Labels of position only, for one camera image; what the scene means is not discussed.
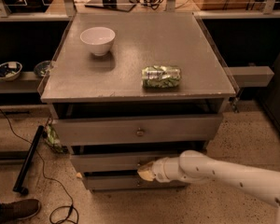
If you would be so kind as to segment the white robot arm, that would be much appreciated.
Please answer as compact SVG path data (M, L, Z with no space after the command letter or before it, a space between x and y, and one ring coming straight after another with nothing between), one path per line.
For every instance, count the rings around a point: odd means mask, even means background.
M178 157L161 158L141 165L137 173L146 181L221 182L277 208L275 224L280 224L280 172L218 161L201 152L186 150Z

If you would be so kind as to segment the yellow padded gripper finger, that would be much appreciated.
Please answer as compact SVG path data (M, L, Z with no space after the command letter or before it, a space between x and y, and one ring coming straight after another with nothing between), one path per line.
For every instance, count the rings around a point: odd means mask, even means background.
M155 175L152 171L153 164L154 162L150 161L138 168L137 173L142 179L146 181L153 181L155 179Z

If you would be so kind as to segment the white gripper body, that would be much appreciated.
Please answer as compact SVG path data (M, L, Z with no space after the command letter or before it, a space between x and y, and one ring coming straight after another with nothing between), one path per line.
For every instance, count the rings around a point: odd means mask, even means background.
M169 183L179 178L179 158L162 158L152 165L152 172L157 181Z

